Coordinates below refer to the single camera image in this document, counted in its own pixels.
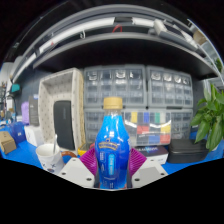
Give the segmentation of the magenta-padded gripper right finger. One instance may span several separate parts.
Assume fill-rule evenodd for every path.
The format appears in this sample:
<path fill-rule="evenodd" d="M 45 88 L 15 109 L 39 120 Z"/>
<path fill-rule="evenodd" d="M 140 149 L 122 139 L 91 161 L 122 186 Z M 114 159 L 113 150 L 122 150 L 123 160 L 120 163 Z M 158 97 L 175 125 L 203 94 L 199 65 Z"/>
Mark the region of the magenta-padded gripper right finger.
<path fill-rule="evenodd" d="M 128 187 L 140 188 L 167 176 L 163 167 L 132 148 L 128 161 Z"/>

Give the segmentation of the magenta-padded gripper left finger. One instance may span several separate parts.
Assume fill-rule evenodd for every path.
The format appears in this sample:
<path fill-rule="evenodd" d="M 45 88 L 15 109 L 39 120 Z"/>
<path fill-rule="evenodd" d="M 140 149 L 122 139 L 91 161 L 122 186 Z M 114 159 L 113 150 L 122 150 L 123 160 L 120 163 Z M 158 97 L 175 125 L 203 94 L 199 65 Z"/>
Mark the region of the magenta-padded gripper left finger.
<path fill-rule="evenodd" d="M 88 150 L 80 158 L 71 158 L 59 176 L 84 188 L 98 188 L 99 174 L 95 150 Z"/>

